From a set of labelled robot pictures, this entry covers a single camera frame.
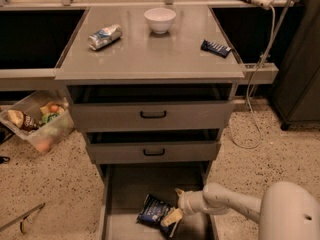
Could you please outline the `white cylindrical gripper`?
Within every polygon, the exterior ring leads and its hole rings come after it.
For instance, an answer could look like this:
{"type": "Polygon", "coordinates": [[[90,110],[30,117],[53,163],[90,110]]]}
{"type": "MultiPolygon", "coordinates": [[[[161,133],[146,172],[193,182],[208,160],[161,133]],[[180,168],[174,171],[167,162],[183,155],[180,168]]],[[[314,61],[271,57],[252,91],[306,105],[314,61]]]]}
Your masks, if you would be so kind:
{"type": "Polygon", "coordinates": [[[179,222],[184,215],[194,215],[196,213],[205,213],[207,203],[201,191],[184,191],[176,188],[178,196],[178,208],[172,208],[161,220],[163,227],[169,227],[171,224],[179,222]]]}

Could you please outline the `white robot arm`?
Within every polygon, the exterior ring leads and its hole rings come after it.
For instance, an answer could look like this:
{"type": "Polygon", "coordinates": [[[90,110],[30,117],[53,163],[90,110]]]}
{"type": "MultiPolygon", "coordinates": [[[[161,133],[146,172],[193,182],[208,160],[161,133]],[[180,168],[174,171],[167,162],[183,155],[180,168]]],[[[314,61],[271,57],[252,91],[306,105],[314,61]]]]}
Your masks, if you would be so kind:
{"type": "Polygon", "coordinates": [[[184,216],[225,214],[229,208],[259,225],[259,240],[320,240],[320,204],[301,186],[273,183],[261,199],[233,192],[214,182],[201,191],[176,189],[178,207],[161,220],[162,226],[184,216]]]}

